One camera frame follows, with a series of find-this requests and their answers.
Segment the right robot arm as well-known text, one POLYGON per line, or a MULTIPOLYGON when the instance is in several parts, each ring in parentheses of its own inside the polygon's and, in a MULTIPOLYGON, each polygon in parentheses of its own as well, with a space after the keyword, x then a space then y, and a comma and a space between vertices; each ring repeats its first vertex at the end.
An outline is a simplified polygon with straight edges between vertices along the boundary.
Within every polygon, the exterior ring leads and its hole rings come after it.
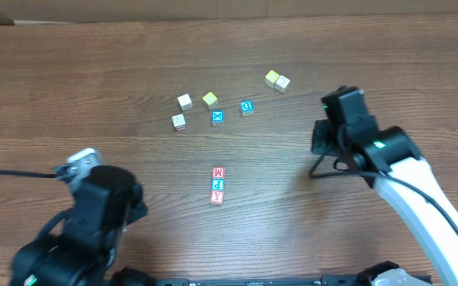
POLYGON ((327 117, 316 121, 312 152, 346 164, 317 180, 358 176, 389 203, 431 261, 441 282, 458 285, 458 211, 442 191, 420 149, 398 126, 381 130, 358 87, 342 86, 321 99, 327 117))

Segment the red M block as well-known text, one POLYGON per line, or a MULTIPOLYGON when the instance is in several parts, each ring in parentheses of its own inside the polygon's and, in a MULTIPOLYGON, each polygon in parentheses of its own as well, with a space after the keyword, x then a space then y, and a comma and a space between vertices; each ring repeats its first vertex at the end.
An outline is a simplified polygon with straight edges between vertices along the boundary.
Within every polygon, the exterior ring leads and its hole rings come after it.
POLYGON ((226 175, 225 167, 213 167, 212 179, 224 179, 226 175))

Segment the blue P block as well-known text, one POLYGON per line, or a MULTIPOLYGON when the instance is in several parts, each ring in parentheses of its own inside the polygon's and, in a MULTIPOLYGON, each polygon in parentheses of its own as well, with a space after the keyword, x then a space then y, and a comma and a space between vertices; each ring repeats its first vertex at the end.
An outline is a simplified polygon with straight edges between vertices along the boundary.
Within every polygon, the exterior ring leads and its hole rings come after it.
POLYGON ((224 191, 225 179, 212 179, 211 186, 213 191, 224 191))

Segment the red Y block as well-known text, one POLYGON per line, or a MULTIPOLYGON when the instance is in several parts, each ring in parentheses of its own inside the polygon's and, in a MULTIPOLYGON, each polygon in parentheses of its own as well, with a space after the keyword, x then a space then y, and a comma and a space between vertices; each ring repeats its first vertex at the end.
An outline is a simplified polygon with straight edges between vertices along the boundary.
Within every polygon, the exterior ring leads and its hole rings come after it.
POLYGON ((211 191, 210 204, 222 205, 224 201, 224 191, 211 191))

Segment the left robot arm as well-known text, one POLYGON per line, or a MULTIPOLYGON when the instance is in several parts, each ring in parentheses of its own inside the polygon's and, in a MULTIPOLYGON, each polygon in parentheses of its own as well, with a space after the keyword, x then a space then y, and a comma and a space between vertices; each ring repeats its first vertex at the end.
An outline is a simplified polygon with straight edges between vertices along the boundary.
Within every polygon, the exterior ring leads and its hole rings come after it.
POLYGON ((123 168, 92 168, 72 194, 74 206, 17 251, 11 285, 104 285, 123 229, 147 215, 141 184, 123 168))

